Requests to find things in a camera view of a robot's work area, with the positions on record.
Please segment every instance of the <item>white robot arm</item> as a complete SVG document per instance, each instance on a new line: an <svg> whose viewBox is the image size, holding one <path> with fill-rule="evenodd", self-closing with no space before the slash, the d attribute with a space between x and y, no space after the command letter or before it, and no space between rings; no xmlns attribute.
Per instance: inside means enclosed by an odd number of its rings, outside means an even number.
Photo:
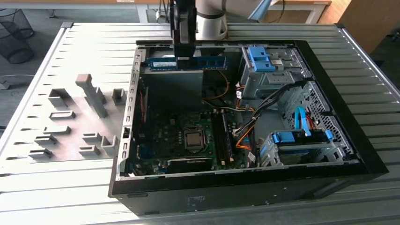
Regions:
<svg viewBox="0 0 400 225"><path fill-rule="evenodd" d="M270 5L279 0L199 0L198 40L219 40L227 36L226 12L259 20L266 16Z"/></svg>

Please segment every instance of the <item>slotted metal table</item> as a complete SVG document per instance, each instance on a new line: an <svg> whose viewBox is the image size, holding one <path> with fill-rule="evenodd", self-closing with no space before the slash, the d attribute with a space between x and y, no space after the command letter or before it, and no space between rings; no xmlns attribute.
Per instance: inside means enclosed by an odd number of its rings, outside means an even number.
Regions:
<svg viewBox="0 0 400 225"><path fill-rule="evenodd" d="M135 41L166 40L170 35L166 24L63 25L0 140L2 224L400 224L400 93L335 25L230 24L230 39L310 42L390 173L315 201L141 218L107 197L113 159L106 154L83 158L78 148L83 132L121 135L123 111L107 104L110 117L99 119L75 85L77 75L93 74L110 102L113 90L130 86ZM50 119L57 109L49 94L58 88L73 96L73 120ZM33 140L43 127L62 125L71 133L55 135L55 156L34 161L27 156L38 149Z"/></svg>

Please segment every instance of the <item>wooden desk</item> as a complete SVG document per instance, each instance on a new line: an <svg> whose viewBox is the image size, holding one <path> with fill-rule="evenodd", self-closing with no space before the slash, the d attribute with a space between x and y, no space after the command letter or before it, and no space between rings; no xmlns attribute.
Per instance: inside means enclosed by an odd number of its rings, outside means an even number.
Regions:
<svg viewBox="0 0 400 225"><path fill-rule="evenodd" d="M326 6L333 0L286 0L286 11L281 19L281 23L318 23ZM270 7L262 23L277 21L281 17L283 9L283 1L281 0Z"/></svg>
<svg viewBox="0 0 400 225"><path fill-rule="evenodd" d="M295 11L303 12L306 21L303 23L317 23L323 10L331 0L286 0L287 15ZM0 0L0 8L39 8L39 9L78 9L78 8L134 8L138 9L141 23L149 23L147 10L159 8L159 0ZM262 20L267 22L270 17L281 14L282 1L270 7L269 16Z"/></svg>

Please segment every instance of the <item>cable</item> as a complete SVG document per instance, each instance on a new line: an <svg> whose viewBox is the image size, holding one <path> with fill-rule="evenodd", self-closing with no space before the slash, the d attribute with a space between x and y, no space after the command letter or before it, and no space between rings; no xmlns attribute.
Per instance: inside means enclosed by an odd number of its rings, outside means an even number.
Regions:
<svg viewBox="0 0 400 225"><path fill-rule="evenodd" d="M307 120L309 120L309 123L310 123L310 127L311 127L311 129L318 129L318 127L315 126L315 124L314 124L314 121L313 121L313 118L311 118L311 116L310 115L307 115L306 116L306 118L307 118Z"/></svg>
<svg viewBox="0 0 400 225"><path fill-rule="evenodd" d="M239 129L237 129L234 131L234 134L239 134L245 129L246 127L251 126L259 119L259 117L262 116L262 111L266 110L270 106L273 106L281 99L281 96L282 94L295 88L295 87L299 87L299 86L303 86L305 84L307 83L307 81L298 81L295 83L291 83L291 84L287 84L286 86L283 86L281 89L278 89L263 101L262 103L259 104L255 112L253 113L253 116L251 116L251 120L246 123L246 125L243 127L241 127Z"/></svg>
<svg viewBox="0 0 400 225"><path fill-rule="evenodd" d="M167 13L166 13L166 17L169 19L169 23L171 23L170 21L170 2L167 3Z"/></svg>
<svg viewBox="0 0 400 225"><path fill-rule="evenodd" d="M221 109L231 109L234 111L238 111L238 112L245 112L246 110L241 110L241 109L235 109L235 108L231 108L231 107L225 107L225 106L218 106L215 105L214 103L211 103L209 100L203 99L203 101L213 107L213 108L221 108Z"/></svg>
<svg viewBox="0 0 400 225"><path fill-rule="evenodd" d="M15 75L5 75L5 76L0 76L0 77L7 77L7 76L35 76L35 75L27 75L27 74L15 74Z"/></svg>
<svg viewBox="0 0 400 225"><path fill-rule="evenodd" d="M255 125L251 126L251 128L247 130L247 132L245 133L245 135L242 136L242 138L239 139L238 143L237 143L237 147L241 146L241 142L243 141L245 137L249 135L249 133L251 132L251 130L255 128Z"/></svg>
<svg viewBox="0 0 400 225"><path fill-rule="evenodd" d="M237 148L251 150L251 147L247 145L238 145Z"/></svg>
<svg viewBox="0 0 400 225"><path fill-rule="evenodd" d="M250 148L251 148L250 152L255 156L255 161L251 160L253 162L250 163L250 167L259 167L261 151L258 151L255 129L250 131L249 137L250 137Z"/></svg>
<svg viewBox="0 0 400 225"><path fill-rule="evenodd" d="M222 93L219 96L214 96L214 97L205 97L203 100L214 100L214 99L218 99L221 97L223 97L227 93L229 93L229 90L230 90L230 82L229 82L229 79L226 77L226 75L219 71L221 75L225 77L225 80L226 80L226 83L227 83L227 88L226 88L226 91L225 93Z"/></svg>
<svg viewBox="0 0 400 225"><path fill-rule="evenodd" d="M238 101L237 101L237 108L238 109L246 109L246 108L241 107L241 99L238 99Z"/></svg>
<svg viewBox="0 0 400 225"><path fill-rule="evenodd" d="M162 0L159 1L159 11L162 11Z"/></svg>
<svg viewBox="0 0 400 225"><path fill-rule="evenodd" d="M170 19L169 19L169 11L167 11L167 7L166 7L166 0L163 0L163 5L165 5L165 13L166 13L166 23L170 23Z"/></svg>
<svg viewBox="0 0 400 225"><path fill-rule="evenodd" d="M214 89L214 95L215 95L215 96L219 95L217 89ZM229 104L226 103L226 101L225 101L222 98L219 98L218 100L223 103L225 106L229 106Z"/></svg>
<svg viewBox="0 0 400 225"><path fill-rule="evenodd" d="M282 0L282 1L283 1L283 7L282 7L282 12L281 12L281 17L277 20L274 20L274 21L271 21L269 23L274 23L274 22L279 23L281 22L281 19L283 17L285 12L286 12L286 4L287 4L286 0Z"/></svg>

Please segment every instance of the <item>blue drive bracket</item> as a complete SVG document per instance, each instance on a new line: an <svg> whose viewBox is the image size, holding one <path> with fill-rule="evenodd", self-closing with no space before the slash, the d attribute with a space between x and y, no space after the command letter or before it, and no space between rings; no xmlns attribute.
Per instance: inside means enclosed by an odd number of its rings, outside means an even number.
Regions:
<svg viewBox="0 0 400 225"><path fill-rule="evenodd" d="M277 132L273 134L274 143L293 143L297 142L294 133L291 131Z"/></svg>
<svg viewBox="0 0 400 225"><path fill-rule="evenodd" d="M306 109L302 106L298 106L295 112L295 129L303 129L306 132L306 136L311 136L311 130L309 129L307 124Z"/></svg>
<svg viewBox="0 0 400 225"><path fill-rule="evenodd" d="M151 71L173 70L225 70L227 69L227 57L197 56L190 59L189 67L178 68L177 57L147 58L146 62Z"/></svg>
<svg viewBox="0 0 400 225"><path fill-rule="evenodd" d="M265 47L249 47L250 59L255 66L257 72L274 72L275 66L270 61L270 54Z"/></svg>
<svg viewBox="0 0 400 225"><path fill-rule="evenodd" d="M333 141L334 140L334 134L333 134L331 130L326 130L326 135L327 135L329 140Z"/></svg>
<svg viewBox="0 0 400 225"><path fill-rule="evenodd" d="M265 151L266 151L266 150L267 150L267 146L263 147L262 152L261 152L261 155L265 154Z"/></svg>

